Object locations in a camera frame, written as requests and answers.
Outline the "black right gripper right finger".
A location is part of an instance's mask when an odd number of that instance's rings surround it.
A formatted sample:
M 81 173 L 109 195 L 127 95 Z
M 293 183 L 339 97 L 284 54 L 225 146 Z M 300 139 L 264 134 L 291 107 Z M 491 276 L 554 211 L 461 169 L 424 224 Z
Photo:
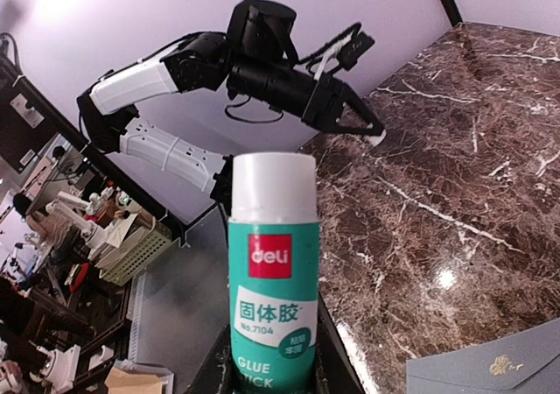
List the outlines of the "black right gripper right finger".
M 318 307 L 317 349 L 312 384 L 314 393 L 363 392 L 338 330 L 325 306 Z

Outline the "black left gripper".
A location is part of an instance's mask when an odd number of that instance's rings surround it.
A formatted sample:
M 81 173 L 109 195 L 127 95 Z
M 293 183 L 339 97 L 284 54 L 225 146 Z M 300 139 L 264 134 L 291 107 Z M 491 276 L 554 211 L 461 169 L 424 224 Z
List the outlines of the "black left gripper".
M 344 104 L 367 126 L 340 125 Z M 371 137 L 379 136 L 385 130 L 384 125 L 356 92 L 346 82 L 333 76 L 321 76 L 318 79 L 301 121 L 314 130 L 327 134 Z

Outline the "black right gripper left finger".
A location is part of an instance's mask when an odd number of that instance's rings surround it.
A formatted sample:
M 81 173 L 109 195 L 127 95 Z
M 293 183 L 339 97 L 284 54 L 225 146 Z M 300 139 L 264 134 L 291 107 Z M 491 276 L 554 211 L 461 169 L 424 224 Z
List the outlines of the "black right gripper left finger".
M 226 325 L 219 333 L 200 366 L 187 394 L 231 394 L 232 393 L 232 355 L 230 326 Z

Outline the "white glue stick cap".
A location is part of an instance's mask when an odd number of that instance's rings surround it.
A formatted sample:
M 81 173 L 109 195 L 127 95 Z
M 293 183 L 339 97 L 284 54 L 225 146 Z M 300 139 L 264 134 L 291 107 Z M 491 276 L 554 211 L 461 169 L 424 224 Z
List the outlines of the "white glue stick cap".
M 370 142 L 372 146 L 377 146 L 383 142 L 386 136 L 387 136 L 387 131 L 384 130 L 379 136 L 369 136 L 367 140 Z

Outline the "grey paper envelope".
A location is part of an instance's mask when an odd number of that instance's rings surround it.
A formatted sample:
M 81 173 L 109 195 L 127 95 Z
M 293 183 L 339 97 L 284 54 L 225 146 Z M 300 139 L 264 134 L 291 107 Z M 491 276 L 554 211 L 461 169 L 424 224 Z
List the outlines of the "grey paper envelope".
M 406 363 L 408 393 L 558 393 L 559 320 Z

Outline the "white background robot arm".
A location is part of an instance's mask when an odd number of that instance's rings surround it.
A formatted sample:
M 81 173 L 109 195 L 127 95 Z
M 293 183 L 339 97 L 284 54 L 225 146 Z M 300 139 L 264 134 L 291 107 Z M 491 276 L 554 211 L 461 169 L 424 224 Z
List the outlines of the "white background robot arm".
M 80 230 L 90 248 L 88 263 L 99 271 L 99 279 L 125 287 L 123 300 L 130 295 L 129 281 L 140 274 L 172 245 L 180 243 L 171 231 L 152 219 L 148 227 L 136 224 L 137 217 L 118 220 L 102 228 L 85 219 L 77 210 L 85 203 L 69 193 L 60 192 L 46 205 L 50 215 L 58 215 Z

